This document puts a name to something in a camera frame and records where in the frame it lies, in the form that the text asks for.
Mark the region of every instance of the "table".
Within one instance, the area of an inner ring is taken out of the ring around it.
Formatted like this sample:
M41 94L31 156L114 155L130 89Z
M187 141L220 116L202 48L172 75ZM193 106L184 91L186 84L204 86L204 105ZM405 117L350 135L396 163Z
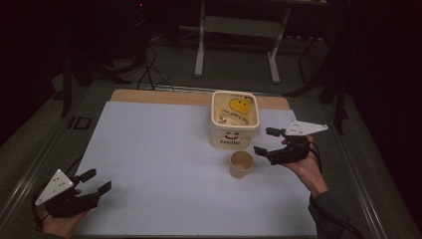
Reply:
M280 82L279 70L276 63L277 52L279 51L280 43L282 42L284 32L294 7L316 6L316 7L342 7L338 4L328 4L325 0L277 0L273 1L285 6L281 11L284 14L281 22L258 21L250 19L237 19L230 17L210 16L205 13L205 0L201 1L201 14L199 21L199 46L196 56L195 76L201 77L203 70L203 62L205 56L204 35L205 32L217 32L227 34L237 34L246 36L258 36L274 38L275 44L271 51L268 52L268 61L272 81L274 84Z
M204 116L210 101L211 94L115 91L77 173L98 171L81 185L86 193L108 180L112 189L76 234L315 236L310 194L288 169L254 156L253 171L242 179L230 175L233 150L212 148L205 118L193 117ZM285 99L257 102L263 125L295 119ZM169 111L178 115L163 115ZM280 148L276 137L258 136L253 144L259 143ZM251 145L246 150L253 153Z

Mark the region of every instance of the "human hand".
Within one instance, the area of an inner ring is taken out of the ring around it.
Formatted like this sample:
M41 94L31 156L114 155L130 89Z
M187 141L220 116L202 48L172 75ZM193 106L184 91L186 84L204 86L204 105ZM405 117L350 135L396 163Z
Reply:
M89 211L81 212L72 217L55 218L48 214L47 211L43 213L43 233L48 233L56 236L61 236L70 239L79 222L87 215Z
M308 141L314 142L314 138L312 136L306 135L306 138ZM312 149L315 149L315 145L313 143L310 143L310 146ZM283 164L283 166L290 169L298 176L299 180L311 192L313 198L328 191L328 186L322 177L317 161L317 157L310 152L307 158L301 161Z

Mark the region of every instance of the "small cup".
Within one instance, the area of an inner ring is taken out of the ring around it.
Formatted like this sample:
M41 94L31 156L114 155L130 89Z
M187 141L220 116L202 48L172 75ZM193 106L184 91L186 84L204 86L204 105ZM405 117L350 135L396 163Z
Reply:
M236 151L230 157L230 174L241 179L252 168L254 158L246 151Z

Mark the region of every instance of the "cable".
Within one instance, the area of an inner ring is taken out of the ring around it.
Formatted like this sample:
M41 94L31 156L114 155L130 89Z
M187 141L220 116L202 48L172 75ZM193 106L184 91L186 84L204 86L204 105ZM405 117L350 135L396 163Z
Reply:
M310 148L310 152L313 153L316 156L316 163L319 168L319 171L322 173L322 162L320 161L319 153L317 153L315 150Z
M174 88L173 88L173 85L171 85L170 84L170 82L169 82L169 80L170 80L170 76L167 74L167 73L165 73L165 72L161 72L161 71L159 71L154 65L151 65L152 66L152 68L153 68L153 70L158 74L158 76L163 80L162 82L159 82L159 83L157 83L157 84L155 84L155 86L159 86L159 85L161 85L161 84L163 84L163 83L165 83L165 84L167 84L170 88L171 88L171 90L174 92Z
M153 56L152 61L151 61L151 64L150 64L149 66L148 66L148 64L147 64L147 62L146 62L146 58L145 58L146 70L145 70L145 72L142 74L142 76L140 76L140 78L139 78L139 80L138 80L138 82L137 82L137 85L136 85L136 89L137 89L137 90L139 90L140 83L142 82L142 80L143 80L143 78L145 77L145 75L146 75L146 74L148 74L148 77L149 77L149 81L150 81L150 83L151 83L151 86L152 86L152 88L155 90L155 87L154 87L154 85L153 85L153 83L152 83L152 78L151 78L151 76L150 76L149 69L150 69L150 68L151 68L151 66L154 64L157 53L156 53L156 52L155 52L155 50L154 50L153 48L151 48L150 46L148 46L147 48L148 48L148 49L150 49L150 50L152 51L152 53L154 54L154 56Z
M309 143L311 143L316 148L317 154L319 154L319 148L317 147L317 144L312 141L309 141Z

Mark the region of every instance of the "desk leg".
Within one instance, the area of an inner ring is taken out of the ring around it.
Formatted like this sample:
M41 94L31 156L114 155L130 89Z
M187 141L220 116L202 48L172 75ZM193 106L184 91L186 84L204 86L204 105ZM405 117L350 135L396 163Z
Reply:
M205 35L205 0L201 1L201 19L199 20L199 47L196 55L195 77L202 76L202 68L204 66L204 35Z
M65 56L63 57L63 110L61 117L65 117L72 106L72 72L70 50L67 46Z
M286 24L289 20L290 13L291 13L291 9L288 8L285 13L285 18L283 19L283 22L280 24L279 33L277 34L276 44L273 48L273 51L268 53L268 62L270 64L271 78L273 79L274 84L278 84L280 82L279 70L277 68L277 63L276 63L276 56L277 56L277 52L279 51L280 43L282 42L282 39L283 39L283 34L285 33Z

